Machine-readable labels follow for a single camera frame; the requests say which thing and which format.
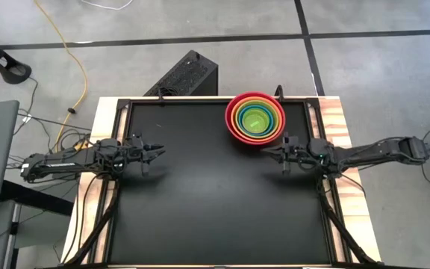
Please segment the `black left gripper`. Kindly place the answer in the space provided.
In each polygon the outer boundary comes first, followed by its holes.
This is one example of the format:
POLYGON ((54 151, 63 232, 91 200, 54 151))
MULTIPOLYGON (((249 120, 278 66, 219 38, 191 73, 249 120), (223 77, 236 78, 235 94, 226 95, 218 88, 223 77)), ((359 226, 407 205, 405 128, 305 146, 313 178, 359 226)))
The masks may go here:
POLYGON ((140 163, 142 176, 147 176, 149 174, 149 165, 151 162, 150 159, 156 159, 165 153, 163 150, 163 145, 149 145, 143 141, 141 134, 131 134, 125 139, 125 142, 129 146, 128 159, 129 161, 136 161, 140 163))

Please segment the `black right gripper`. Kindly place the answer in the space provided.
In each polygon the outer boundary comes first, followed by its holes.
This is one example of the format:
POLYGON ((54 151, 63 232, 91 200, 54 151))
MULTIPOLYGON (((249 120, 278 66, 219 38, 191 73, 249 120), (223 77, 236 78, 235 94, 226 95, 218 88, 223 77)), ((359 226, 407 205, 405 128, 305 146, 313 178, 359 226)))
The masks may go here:
POLYGON ((305 172, 314 169, 314 157, 300 146, 297 136, 289 136, 288 132, 284 133, 281 146, 263 148, 262 152, 268 152, 270 158, 281 161, 283 175, 290 174, 291 163, 297 163, 299 169, 305 172))

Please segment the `small green bowl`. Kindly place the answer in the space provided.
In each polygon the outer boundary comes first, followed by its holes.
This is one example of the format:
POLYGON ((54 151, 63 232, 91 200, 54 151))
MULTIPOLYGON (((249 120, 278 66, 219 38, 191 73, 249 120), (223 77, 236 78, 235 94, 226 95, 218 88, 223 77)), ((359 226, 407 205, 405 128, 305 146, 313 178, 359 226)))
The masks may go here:
POLYGON ((270 126, 269 113, 255 106, 247 108, 242 116, 242 124, 248 132, 253 134, 263 133, 270 126))

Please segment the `blue bowl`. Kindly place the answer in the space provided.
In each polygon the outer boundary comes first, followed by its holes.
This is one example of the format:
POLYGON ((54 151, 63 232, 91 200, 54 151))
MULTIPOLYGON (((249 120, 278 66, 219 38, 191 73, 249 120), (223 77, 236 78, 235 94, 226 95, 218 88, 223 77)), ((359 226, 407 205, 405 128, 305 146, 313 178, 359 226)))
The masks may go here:
POLYGON ((247 105, 241 109, 238 122, 246 133, 262 136, 272 131, 274 116, 265 106, 247 105))

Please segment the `lime green bowl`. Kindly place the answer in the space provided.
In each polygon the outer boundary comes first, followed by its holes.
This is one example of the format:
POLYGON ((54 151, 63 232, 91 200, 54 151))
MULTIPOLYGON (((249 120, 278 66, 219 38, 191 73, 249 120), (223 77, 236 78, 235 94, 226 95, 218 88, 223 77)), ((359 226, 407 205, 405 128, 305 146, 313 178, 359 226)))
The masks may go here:
POLYGON ((269 137, 279 124, 277 107, 261 99, 243 102, 236 110, 235 119, 238 129, 249 137, 269 137))

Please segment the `black table mat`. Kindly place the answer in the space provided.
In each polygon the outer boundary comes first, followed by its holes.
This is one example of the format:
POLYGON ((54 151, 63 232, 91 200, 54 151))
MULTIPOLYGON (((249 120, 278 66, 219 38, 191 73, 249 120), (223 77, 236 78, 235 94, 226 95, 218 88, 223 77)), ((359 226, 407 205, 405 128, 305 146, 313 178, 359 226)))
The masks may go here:
POLYGON ((133 104, 129 131, 163 145, 121 181, 108 261, 300 265, 329 261, 313 173, 289 174, 225 125, 225 104, 133 104))

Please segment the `black computer tower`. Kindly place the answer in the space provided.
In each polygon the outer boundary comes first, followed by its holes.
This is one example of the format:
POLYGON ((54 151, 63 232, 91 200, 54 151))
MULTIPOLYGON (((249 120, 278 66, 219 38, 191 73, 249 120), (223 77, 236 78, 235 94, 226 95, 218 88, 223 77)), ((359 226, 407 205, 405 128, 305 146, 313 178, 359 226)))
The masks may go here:
POLYGON ((218 64, 190 50, 144 96, 217 96, 218 64))

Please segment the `black floor beam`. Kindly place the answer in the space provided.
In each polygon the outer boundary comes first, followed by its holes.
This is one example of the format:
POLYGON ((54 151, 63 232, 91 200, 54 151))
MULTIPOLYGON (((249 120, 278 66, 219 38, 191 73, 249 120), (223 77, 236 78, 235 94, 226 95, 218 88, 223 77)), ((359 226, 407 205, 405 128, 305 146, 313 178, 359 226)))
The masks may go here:
POLYGON ((41 191, 36 191, 13 182, 3 181, 0 202, 8 200, 66 216, 71 215, 74 206, 73 202, 67 201, 64 198, 44 194, 41 191))

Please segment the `black stand foot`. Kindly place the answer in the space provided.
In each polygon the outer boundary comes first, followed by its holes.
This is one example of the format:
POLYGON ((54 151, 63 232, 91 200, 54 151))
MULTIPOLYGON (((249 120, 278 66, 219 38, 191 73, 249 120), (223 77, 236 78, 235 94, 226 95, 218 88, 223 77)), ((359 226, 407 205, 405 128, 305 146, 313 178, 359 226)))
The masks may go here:
POLYGON ((30 77, 32 69, 0 48, 0 73, 8 84, 19 84, 30 77))

